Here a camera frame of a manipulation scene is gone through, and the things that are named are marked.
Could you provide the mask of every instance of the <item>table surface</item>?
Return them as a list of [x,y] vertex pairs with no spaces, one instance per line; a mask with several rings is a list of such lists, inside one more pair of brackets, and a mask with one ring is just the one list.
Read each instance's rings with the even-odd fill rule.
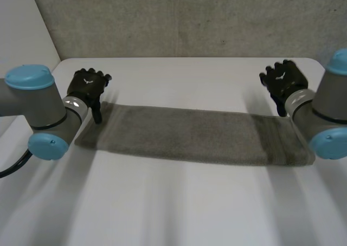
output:
[[[53,74],[62,96],[76,70],[93,67],[113,77],[106,101],[275,115],[258,74],[281,60],[69,59]],[[323,67],[294,60],[316,90]],[[0,138],[2,169],[30,135],[17,117]],[[226,166],[72,145],[0,180],[0,245],[346,245],[346,184],[345,160]]]

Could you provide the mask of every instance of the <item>robotic hand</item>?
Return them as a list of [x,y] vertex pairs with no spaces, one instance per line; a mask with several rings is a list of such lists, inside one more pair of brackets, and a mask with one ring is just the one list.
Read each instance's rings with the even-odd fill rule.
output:
[[67,89],[67,96],[72,96],[82,100],[88,108],[92,109],[92,115],[96,124],[102,122],[100,113],[100,96],[104,88],[112,78],[102,71],[97,73],[93,68],[86,71],[84,68],[75,72],[74,77]]
[[33,154],[60,159],[68,150],[88,109],[96,124],[102,122],[100,96],[111,76],[93,68],[75,72],[67,96],[60,98],[49,69],[38,64],[16,67],[0,79],[0,116],[24,115],[34,134],[28,151],[0,178],[18,170]]
[[317,92],[293,61],[260,73],[281,117],[289,114],[312,151],[323,159],[347,157],[347,49],[337,51]]
[[260,81],[276,103],[278,115],[285,117],[286,100],[296,91],[307,89],[309,83],[293,61],[283,60],[283,63],[275,63],[274,68],[265,69],[267,74],[260,73]]

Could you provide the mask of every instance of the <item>light blue cap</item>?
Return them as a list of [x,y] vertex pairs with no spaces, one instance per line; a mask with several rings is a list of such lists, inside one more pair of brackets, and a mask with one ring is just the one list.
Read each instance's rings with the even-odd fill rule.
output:
[[347,75],[347,48],[336,51],[329,63],[326,70],[339,75]]
[[347,157],[347,127],[322,131],[313,137],[309,146],[323,159]]
[[69,145],[56,135],[49,133],[35,133],[28,141],[29,151],[44,160],[57,160],[69,149]]
[[14,89],[39,90],[54,84],[54,77],[47,66],[26,64],[9,70],[5,82]]

